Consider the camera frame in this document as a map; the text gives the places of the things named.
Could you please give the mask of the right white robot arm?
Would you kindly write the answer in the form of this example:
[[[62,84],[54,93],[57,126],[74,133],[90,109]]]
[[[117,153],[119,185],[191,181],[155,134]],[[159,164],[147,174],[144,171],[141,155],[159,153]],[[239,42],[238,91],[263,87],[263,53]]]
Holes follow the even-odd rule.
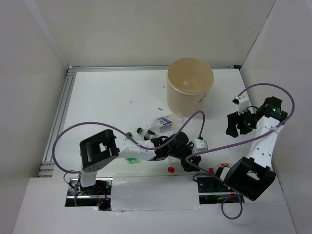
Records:
[[[227,116],[226,134],[238,137],[256,130],[257,139],[252,143],[247,156],[232,167],[224,168],[220,175],[213,178],[213,186],[218,191],[229,187],[255,201],[275,180],[272,156],[277,137],[283,128],[278,124],[288,114],[281,109],[282,101],[276,97],[266,98],[255,113],[249,110],[249,100],[246,97],[236,97],[233,103],[238,105],[238,111]]]

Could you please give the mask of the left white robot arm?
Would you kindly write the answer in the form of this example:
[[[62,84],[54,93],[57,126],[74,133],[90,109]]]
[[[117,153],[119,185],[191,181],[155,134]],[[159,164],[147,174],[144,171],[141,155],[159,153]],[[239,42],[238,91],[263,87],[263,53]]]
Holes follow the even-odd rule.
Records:
[[[86,195],[96,190],[97,172],[117,158],[162,161],[170,156],[180,162],[184,171],[198,172],[199,169],[186,162],[186,157],[208,149],[202,137],[189,141],[184,132],[170,137],[153,135],[134,144],[127,137],[117,138],[110,129],[83,140],[79,147],[82,169],[78,187]]]

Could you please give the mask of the green plastic bottle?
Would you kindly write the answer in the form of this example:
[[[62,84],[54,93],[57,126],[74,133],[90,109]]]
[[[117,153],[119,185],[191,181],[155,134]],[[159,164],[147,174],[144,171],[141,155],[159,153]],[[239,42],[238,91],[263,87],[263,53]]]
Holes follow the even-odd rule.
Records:
[[[128,136],[133,137],[131,132],[126,133]],[[136,157],[127,157],[125,159],[129,164],[139,163],[139,159]]]

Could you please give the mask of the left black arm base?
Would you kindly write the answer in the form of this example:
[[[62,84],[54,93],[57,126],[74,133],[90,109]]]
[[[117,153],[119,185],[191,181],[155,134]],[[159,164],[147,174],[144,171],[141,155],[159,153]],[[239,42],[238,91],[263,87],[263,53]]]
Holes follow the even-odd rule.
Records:
[[[96,207],[99,211],[111,211],[112,177],[100,177],[93,186],[82,187],[77,178],[66,179],[65,207]]]

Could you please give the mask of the red label cola bottle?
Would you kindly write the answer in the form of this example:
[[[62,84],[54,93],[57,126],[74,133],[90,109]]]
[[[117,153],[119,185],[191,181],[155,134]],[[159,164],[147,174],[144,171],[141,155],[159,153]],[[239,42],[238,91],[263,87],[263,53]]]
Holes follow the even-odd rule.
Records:
[[[169,173],[176,173],[181,168],[180,159],[168,156],[168,169]]]

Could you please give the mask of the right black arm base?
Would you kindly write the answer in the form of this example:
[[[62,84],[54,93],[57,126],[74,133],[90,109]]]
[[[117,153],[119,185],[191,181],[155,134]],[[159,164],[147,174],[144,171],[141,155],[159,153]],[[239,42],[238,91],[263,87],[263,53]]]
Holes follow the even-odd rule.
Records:
[[[239,203],[232,189],[205,173],[196,173],[192,180],[197,183],[199,204]]]

